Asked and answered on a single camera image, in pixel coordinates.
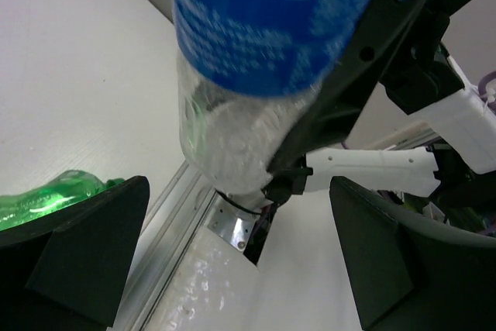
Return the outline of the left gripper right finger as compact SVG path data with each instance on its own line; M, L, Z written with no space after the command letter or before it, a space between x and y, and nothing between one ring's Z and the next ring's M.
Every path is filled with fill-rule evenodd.
M495 240L428 219L345 177L329 189L363 330L493 330Z

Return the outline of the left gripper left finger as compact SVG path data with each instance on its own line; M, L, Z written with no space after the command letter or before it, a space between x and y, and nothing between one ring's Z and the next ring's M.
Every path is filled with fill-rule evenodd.
M150 198L135 176L1 233L3 330L114 324Z

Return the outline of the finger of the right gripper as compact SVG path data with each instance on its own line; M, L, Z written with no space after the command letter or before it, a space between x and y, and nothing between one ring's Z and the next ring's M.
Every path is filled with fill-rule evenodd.
M273 156L270 187L301 185L304 155L344 140L427 0L370 0L343 56Z

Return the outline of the green plastic bottle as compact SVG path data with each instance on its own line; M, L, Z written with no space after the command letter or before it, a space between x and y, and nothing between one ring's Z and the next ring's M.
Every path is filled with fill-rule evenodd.
M19 195L2 195L1 231L65 209L124 181L124 178L101 181L87 171L68 170Z

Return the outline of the blue label bottle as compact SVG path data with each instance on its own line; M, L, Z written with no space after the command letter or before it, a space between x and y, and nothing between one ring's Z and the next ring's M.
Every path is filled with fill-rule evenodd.
M181 148L214 188L260 190L371 0L174 0Z

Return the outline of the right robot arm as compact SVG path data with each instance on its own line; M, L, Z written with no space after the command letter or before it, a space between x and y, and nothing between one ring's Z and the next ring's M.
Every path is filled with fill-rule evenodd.
M442 42L451 16L470 1L371 0L343 58L270 162L264 197L278 207L343 176L494 235L495 76L470 83ZM414 126L368 150L337 150L377 84Z

